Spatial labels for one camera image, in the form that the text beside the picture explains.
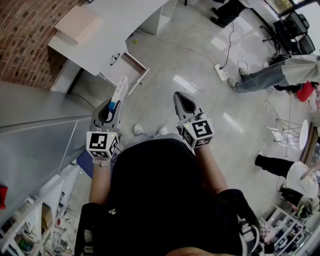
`blue object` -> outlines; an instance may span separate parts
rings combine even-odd
[[[115,107],[116,107],[116,103],[115,102],[113,102],[113,101],[110,101],[110,103],[109,103],[109,109],[111,109],[111,110],[114,110],[115,109]]]
[[[92,179],[94,175],[94,164],[92,163],[92,156],[86,149],[78,156],[78,158],[76,159],[76,163]]]

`shoe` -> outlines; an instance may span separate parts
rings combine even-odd
[[[257,160],[257,157],[258,157],[258,156],[262,156],[262,151],[261,151],[261,150],[259,150],[259,151],[256,153],[255,158],[254,158],[254,164],[256,164],[256,160]]]
[[[168,133],[168,127],[166,125],[161,125],[156,134],[166,135]]]
[[[285,92],[291,97],[294,93],[291,90],[285,90]]]
[[[284,187],[284,183],[282,183],[282,185],[277,189],[278,193],[281,193],[280,190]]]
[[[219,15],[218,15],[218,9],[217,9],[217,8],[212,7],[211,10],[213,11],[213,13],[214,13],[217,17],[219,17]]]
[[[245,76],[248,75],[248,72],[247,72],[247,70],[245,68],[240,67],[239,68],[239,74],[240,74],[241,78],[243,79]]]
[[[144,129],[142,128],[142,126],[138,123],[135,123],[132,127],[132,131],[134,136],[138,136],[139,134],[144,133]]]
[[[263,67],[263,68],[269,67],[269,63],[265,61],[265,62],[262,64],[262,67]]]
[[[229,79],[228,79],[228,85],[229,85],[232,89],[237,90],[236,81],[235,81],[233,78],[229,77]]]
[[[225,28],[226,27],[226,25],[225,24],[222,24],[220,21],[219,21],[219,19],[217,19],[217,18],[214,18],[214,17],[211,17],[210,18],[210,21],[212,21],[214,24],[216,24],[217,26],[219,26],[220,28]]]

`white sneaker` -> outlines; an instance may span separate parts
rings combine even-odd
[[[268,63],[268,62],[264,62],[264,63],[262,64],[262,67],[263,67],[263,68],[269,67],[269,63]]]
[[[262,156],[262,151],[261,151],[261,150],[259,150],[259,151],[256,153],[255,158],[254,158],[254,162],[256,162],[256,159],[257,159],[258,156]]]
[[[237,90],[236,81],[235,81],[233,78],[231,78],[231,77],[228,78],[228,85],[229,85],[232,89]]]
[[[166,125],[161,125],[156,134],[166,135],[168,133],[168,127]]]
[[[141,133],[144,133],[144,129],[142,128],[142,126],[138,123],[135,123],[132,127],[132,131],[134,136],[138,136]]]
[[[245,68],[240,67],[239,68],[239,74],[240,74],[241,77],[245,77],[246,75],[248,75],[248,71]]]

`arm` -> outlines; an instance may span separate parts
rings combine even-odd
[[[202,175],[209,186],[216,194],[228,189],[224,175],[214,159],[208,145],[194,149],[196,162],[199,165]]]
[[[315,167],[310,168],[304,175],[302,175],[302,177],[300,178],[301,181],[308,176],[311,176],[312,174],[315,173],[315,171],[320,169],[320,164],[316,165]]]
[[[97,164],[93,165],[93,177],[90,190],[90,203],[103,205],[108,199],[111,186],[111,167],[101,167]]]

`shelving unit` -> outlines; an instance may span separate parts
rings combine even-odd
[[[268,223],[268,225],[273,229],[267,237],[267,241],[274,243],[275,256],[293,255],[311,236],[311,232],[306,231],[304,224],[302,224],[295,216],[278,206],[275,206],[274,213],[267,221],[263,219],[261,220]],[[292,245],[294,245],[295,248],[290,248],[290,251],[286,252],[286,250]]]
[[[51,250],[52,244],[50,244],[48,238],[54,236],[54,227],[66,212],[69,196],[79,169],[80,167],[76,163],[67,165],[59,174],[54,175],[44,186],[38,189],[32,197],[26,199],[30,205],[25,212],[18,219],[10,219],[11,227],[6,232],[3,229],[0,230],[0,252],[2,254],[7,251],[13,256],[39,256],[44,255],[45,247]],[[52,224],[42,233],[43,204],[51,210]],[[26,234],[24,225],[30,217],[33,217],[35,223],[31,232]],[[24,252],[15,240],[16,237],[25,238],[25,236],[29,236],[27,238],[33,244],[32,249],[27,252]]]

